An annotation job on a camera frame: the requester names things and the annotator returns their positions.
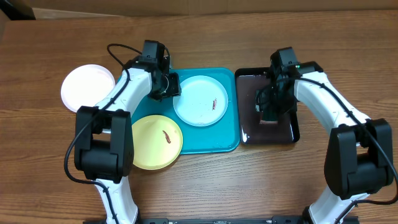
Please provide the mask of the green scrubbing sponge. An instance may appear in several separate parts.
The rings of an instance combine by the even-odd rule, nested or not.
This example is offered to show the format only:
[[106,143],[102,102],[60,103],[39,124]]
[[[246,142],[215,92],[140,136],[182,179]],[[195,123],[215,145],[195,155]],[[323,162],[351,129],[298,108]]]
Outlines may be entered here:
[[264,103],[260,106],[261,123],[277,123],[279,114],[270,103]]

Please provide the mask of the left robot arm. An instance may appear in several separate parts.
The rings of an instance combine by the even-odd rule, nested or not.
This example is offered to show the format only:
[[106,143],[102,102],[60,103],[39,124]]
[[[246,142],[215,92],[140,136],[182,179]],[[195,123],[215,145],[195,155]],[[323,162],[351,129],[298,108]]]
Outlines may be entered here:
[[64,158],[67,177],[94,185],[106,210],[104,223],[140,223],[128,175],[134,146],[131,117],[143,98],[155,101],[181,94],[177,73],[170,72],[168,48],[145,40],[143,49],[122,63],[119,83],[95,106],[76,112],[75,137]]

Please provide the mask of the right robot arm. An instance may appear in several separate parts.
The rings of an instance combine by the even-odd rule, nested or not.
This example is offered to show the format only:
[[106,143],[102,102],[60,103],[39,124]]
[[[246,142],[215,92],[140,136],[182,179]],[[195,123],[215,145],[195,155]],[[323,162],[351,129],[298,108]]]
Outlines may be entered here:
[[304,209],[300,223],[342,223],[361,203],[397,202],[396,197],[387,201],[368,198],[397,182],[392,129],[385,119],[371,119],[357,110],[333,87],[319,64],[300,63],[291,47],[271,55],[267,75],[270,83],[256,92],[256,109],[263,122],[296,112],[297,102],[301,102],[329,134],[326,188]]

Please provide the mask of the white plate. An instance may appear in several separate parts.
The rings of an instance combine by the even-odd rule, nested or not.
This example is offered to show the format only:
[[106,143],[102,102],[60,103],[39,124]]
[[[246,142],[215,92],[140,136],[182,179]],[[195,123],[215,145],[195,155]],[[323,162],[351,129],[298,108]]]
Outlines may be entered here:
[[72,70],[64,79],[60,95],[63,104],[72,112],[81,106],[94,106],[114,88],[115,79],[101,65],[87,64]]

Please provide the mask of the light blue plate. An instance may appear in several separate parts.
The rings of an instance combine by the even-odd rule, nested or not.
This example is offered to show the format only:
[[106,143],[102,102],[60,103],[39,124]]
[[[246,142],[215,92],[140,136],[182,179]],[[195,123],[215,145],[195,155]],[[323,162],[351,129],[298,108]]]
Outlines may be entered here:
[[216,79],[199,75],[184,80],[173,98],[177,116],[185,123],[204,127],[217,123],[228,109],[228,94]]

